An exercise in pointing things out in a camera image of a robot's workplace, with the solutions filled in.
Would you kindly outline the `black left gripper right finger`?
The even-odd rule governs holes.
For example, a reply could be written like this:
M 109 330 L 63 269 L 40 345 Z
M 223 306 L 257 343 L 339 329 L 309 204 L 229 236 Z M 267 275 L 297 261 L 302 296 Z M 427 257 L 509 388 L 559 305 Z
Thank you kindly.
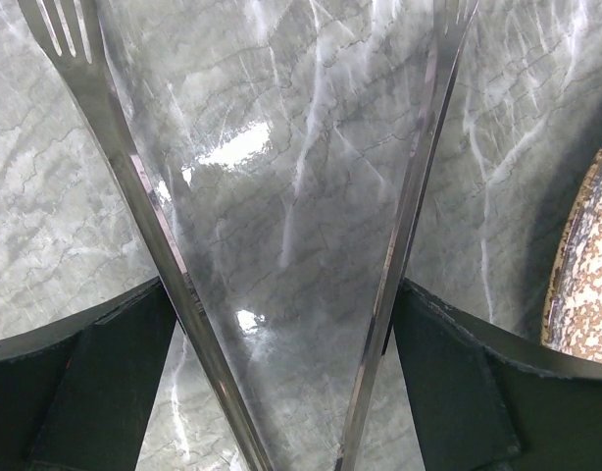
M 427 470 L 602 470 L 602 364 L 404 281 L 392 313 Z

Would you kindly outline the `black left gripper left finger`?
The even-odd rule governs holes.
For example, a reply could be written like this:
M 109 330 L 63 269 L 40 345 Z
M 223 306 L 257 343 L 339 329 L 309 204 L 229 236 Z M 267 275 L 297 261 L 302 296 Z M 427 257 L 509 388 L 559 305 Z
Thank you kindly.
M 161 282 L 0 340 L 0 470 L 132 470 L 176 315 Z

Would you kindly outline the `metal food tongs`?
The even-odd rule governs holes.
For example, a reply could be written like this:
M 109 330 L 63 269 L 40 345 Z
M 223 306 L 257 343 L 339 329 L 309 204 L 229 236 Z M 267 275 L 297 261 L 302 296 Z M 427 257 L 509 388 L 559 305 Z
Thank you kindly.
M 248 467 L 272 469 L 273 463 L 191 282 L 126 124 L 109 70 L 95 2 L 22 1 L 19 6 L 36 43 L 67 85 L 106 158 Z M 355 465 L 397 289 L 410 258 L 431 161 L 453 91 L 465 36 L 478 3 L 437 1 L 434 7 L 433 43 L 427 59 L 417 131 L 346 414 L 344 437 L 335 465 L 338 470 L 350 470 Z

